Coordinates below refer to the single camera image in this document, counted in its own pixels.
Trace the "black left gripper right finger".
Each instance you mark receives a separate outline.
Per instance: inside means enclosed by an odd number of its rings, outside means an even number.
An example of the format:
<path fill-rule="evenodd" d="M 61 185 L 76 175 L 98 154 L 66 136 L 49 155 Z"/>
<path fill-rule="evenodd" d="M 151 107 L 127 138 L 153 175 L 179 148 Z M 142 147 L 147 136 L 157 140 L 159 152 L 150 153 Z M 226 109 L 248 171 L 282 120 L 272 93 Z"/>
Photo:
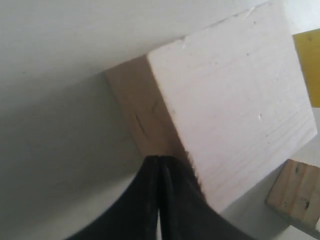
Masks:
<path fill-rule="evenodd" d="M 159 211 L 164 240 L 250 240 L 207 203 L 193 168 L 173 156 L 160 156 Z"/>

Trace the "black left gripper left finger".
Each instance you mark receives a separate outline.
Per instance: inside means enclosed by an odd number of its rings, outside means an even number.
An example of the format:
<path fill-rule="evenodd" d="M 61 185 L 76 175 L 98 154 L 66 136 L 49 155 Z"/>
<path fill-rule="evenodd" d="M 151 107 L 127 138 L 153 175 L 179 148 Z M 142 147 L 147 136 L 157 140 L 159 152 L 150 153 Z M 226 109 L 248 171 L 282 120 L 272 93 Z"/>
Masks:
<path fill-rule="evenodd" d="M 69 240 L 155 240 L 158 223 L 157 156 L 147 156 L 127 189 L 101 216 Z"/>

